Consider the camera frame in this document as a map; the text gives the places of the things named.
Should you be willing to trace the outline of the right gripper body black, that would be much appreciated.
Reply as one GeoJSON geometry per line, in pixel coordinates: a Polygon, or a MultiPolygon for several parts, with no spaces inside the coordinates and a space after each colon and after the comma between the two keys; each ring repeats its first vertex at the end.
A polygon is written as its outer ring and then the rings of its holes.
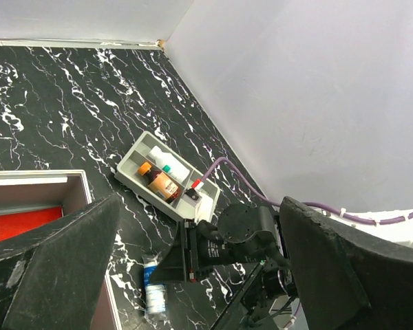
{"type": "Polygon", "coordinates": [[[218,228],[205,220],[185,219],[178,223],[170,250],[151,273],[151,282],[200,282],[226,261],[227,249],[218,228]]]}

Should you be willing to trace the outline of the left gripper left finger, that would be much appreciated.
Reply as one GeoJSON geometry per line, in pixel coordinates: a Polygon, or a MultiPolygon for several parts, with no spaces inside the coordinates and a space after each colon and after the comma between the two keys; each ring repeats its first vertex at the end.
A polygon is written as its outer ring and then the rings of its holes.
{"type": "Polygon", "coordinates": [[[110,195],[0,242],[0,329],[90,329],[120,219],[110,195]]]}

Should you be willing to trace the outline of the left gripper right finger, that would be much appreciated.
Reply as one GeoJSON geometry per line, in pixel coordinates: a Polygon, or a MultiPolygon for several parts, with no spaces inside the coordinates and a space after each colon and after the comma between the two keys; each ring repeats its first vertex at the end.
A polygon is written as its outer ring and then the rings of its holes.
{"type": "Polygon", "coordinates": [[[291,197],[279,220],[309,329],[413,329],[413,248],[291,197]]]}

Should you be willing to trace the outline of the white blue spray bottle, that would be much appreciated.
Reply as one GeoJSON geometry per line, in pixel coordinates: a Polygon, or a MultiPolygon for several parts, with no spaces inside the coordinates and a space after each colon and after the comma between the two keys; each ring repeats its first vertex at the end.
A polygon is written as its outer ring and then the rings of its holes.
{"type": "Polygon", "coordinates": [[[161,283],[152,283],[151,275],[159,264],[159,257],[144,255],[143,280],[145,288],[145,317],[149,320],[164,321],[167,319],[166,287],[161,283]]]}

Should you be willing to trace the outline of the brown bottle orange cap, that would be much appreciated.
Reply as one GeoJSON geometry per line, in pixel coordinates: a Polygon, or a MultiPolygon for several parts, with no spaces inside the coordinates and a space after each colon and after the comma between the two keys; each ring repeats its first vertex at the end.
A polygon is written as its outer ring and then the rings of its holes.
{"type": "Polygon", "coordinates": [[[180,187],[163,170],[149,162],[140,165],[137,173],[146,180],[148,189],[166,203],[172,203],[179,196],[180,187]]]}

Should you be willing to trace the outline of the red first aid pouch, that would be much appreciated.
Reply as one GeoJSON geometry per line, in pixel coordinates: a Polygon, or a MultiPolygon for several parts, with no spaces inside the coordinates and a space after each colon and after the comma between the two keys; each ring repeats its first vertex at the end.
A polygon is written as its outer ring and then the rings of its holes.
{"type": "Polygon", "coordinates": [[[63,216],[61,206],[0,215],[0,241],[18,236],[24,232],[44,226],[63,216]]]}

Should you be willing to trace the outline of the white green medicine bottle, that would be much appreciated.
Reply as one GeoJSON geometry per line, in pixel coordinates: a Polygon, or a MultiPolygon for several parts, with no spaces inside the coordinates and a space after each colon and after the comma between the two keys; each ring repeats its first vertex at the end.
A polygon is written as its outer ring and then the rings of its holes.
{"type": "Polygon", "coordinates": [[[171,153],[164,152],[159,146],[154,146],[147,157],[152,160],[159,169],[163,170],[176,181],[182,183],[190,174],[190,170],[176,159],[171,153]]]}

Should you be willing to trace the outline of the grey divided plastic tray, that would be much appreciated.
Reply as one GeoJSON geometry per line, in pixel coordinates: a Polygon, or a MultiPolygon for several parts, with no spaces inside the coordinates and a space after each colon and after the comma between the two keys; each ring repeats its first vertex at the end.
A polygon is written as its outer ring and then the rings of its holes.
{"type": "MultiPolygon", "coordinates": [[[[143,132],[139,139],[127,152],[126,156],[122,158],[120,163],[117,165],[115,178],[122,184],[126,185],[126,187],[134,191],[136,194],[140,195],[151,205],[165,213],[167,216],[171,217],[173,220],[181,221],[183,219],[193,219],[193,206],[187,202],[187,198],[184,194],[185,190],[189,189],[191,184],[195,180],[202,178],[202,173],[195,167],[193,167],[190,163],[186,162],[168,146],[159,141],[150,132],[143,132]],[[181,189],[179,196],[172,203],[166,203],[153,192],[151,192],[147,187],[146,180],[137,173],[139,166],[144,162],[149,162],[153,167],[159,169],[158,166],[147,157],[147,154],[154,146],[159,146],[164,152],[171,153],[177,160],[179,160],[190,170],[189,176],[182,183],[176,181],[172,176],[166,173],[181,189]]],[[[210,195],[214,200],[214,214],[216,203],[219,199],[221,190],[209,179],[206,179],[203,182],[204,185],[202,189],[206,191],[207,194],[210,195]]]]}

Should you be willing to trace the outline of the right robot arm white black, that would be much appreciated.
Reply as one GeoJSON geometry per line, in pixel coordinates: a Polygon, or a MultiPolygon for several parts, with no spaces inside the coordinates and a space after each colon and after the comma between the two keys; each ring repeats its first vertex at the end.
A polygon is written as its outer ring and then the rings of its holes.
{"type": "Polygon", "coordinates": [[[310,329],[413,329],[413,248],[285,198],[279,214],[241,203],[216,224],[185,219],[151,283],[198,282],[217,265],[259,269],[237,297],[239,327],[272,325],[267,306],[299,299],[310,329]]]}

